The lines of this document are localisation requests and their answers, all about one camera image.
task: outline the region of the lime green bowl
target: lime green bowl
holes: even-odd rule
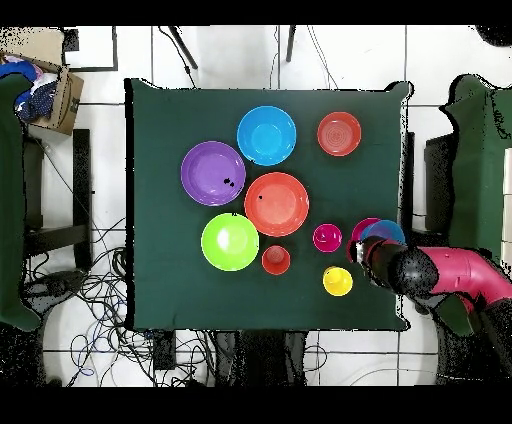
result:
[[[259,236],[245,216],[223,213],[213,218],[201,235],[204,257],[222,271],[239,271],[257,256]]]

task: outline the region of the magenta bowl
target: magenta bowl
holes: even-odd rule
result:
[[[360,221],[354,227],[354,230],[352,231],[351,239],[355,240],[355,241],[359,241],[360,238],[361,238],[361,233],[364,231],[364,229],[366,227],[368,227],[368,225],[375,224],[376,222],[379,222],[379,221],[380,221],[379,218],[366,218],[366,219],[363,219],[362,221]]]
[[[313,232],[313,244],[324,253],[332,253],[341,245],[341,230],[334,224],[319,225]]]

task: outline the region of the black pole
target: black pole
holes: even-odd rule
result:
[[[185,46],[185,43],[180,37],[180,34],[178,33],[178,30],[175,26],[170,26],[169,30],[171,31],[172,36],[178,43],[178,46],[180,47],[183,54],[187,57],[188,61],[190,62],[190,66],[192,66],[192,69],[197,69],[197,63],[195,62],[194,58],[190,54],[190,52],[187,49],[187,46]]]
[[[281,25],[277,26],[277,89],[281,89]]]
[[[293,51],[293,39],[295,38],[295,29],[297,25],[290,25],[290,30],[288,32],[288,48],[286,49],[286,61],[292,61],[292,51]]]

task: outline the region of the blue cloth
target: blue cloth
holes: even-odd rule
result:
[[[7,74],[20,73],[25,78],[27,78],[30,82],[34,82],[37,78],[36,69],[34,66],[23,60],[21,62],[15,63],[6,63],[5,65],[0,65],[0,78]],[[18,106],[22,102],[26,102],[30,98],[30,90],[27,90],[21,93],[15,100],[15,106]]]
[[[21,104],[18,116],[26,122],[32,122],[40,116],[49,119],[52,114],[56,88],[57,81],[39,87],[26,102]]]

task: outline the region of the small yellow bowl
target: small yellow bowl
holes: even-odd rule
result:
[[[344,296],[352,288],[352,276],[346,269],[331,266],[324,271],[323,283],[327,293]]]

